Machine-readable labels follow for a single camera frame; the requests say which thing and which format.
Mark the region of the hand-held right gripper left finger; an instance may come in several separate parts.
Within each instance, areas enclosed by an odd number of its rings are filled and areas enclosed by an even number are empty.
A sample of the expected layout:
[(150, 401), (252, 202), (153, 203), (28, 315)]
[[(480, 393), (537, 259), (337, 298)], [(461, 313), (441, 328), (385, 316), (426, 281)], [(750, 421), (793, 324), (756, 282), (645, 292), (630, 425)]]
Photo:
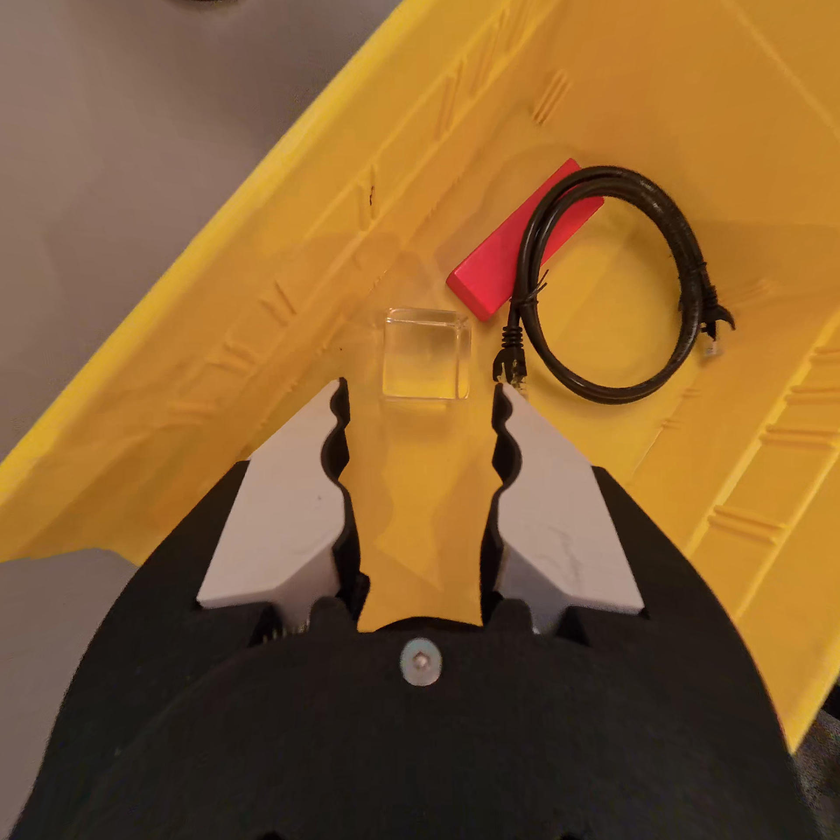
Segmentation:
[(357, 623), (370, 590), (350, 493), (345, 430), (350, 392), (325, 385), (247, 460), (198, 604), (273, 605), (285, 629), (308, 625), (313, 604), (337, 597)]

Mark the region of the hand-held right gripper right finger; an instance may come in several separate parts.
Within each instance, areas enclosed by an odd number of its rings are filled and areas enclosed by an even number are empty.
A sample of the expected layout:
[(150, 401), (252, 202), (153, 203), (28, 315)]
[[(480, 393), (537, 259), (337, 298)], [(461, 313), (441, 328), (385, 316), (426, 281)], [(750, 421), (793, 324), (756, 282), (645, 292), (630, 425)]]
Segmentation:
[(491, 463), (500, 479), (482, 536), (482, 622), (524, 602), (553, 635), (571, 607), (639, 615), (644, 600), (591, 462), (508, 384), (497, 384)]

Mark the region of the yellow plastic bin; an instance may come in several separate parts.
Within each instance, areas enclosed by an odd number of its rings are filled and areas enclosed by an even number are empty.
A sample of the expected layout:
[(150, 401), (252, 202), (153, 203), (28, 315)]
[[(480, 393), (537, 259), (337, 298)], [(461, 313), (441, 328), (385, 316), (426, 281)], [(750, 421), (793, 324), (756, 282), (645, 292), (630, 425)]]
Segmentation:
[(449, 272), (567, 159), (675, 199), (737, 323), (626, 406), (527, 396), (692, 561), (790, 747), (838, 674), (838, 2), (404, 2), (2, 463), (2, 561), (142, 564), (327, 381), (350, 386), (372, 629), (478, 617), (490, 367), (388, 400), (385, 314), (463, 310)]

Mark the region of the red wooden block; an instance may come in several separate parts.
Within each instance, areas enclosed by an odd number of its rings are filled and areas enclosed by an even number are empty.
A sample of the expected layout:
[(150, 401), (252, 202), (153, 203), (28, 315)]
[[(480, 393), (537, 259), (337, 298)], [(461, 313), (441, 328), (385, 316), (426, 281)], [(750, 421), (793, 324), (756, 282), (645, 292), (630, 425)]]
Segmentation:
[(580, 168), (574, 158), (568, 158), (449, 272), (447, 289), (479, 322), (489, 321), (511, 298), (522, 237), (537, 205), (552, 187)]

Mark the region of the clear glass cube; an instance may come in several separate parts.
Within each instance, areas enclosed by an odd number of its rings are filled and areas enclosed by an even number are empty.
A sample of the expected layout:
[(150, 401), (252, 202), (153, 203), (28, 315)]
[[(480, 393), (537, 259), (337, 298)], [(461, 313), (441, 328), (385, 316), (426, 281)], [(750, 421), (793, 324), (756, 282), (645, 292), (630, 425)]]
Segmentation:
[(453, 402), (469, 395), (471, 328), (457, 311), (392, 308), (385, 314), (382, 393), (391, 400)]

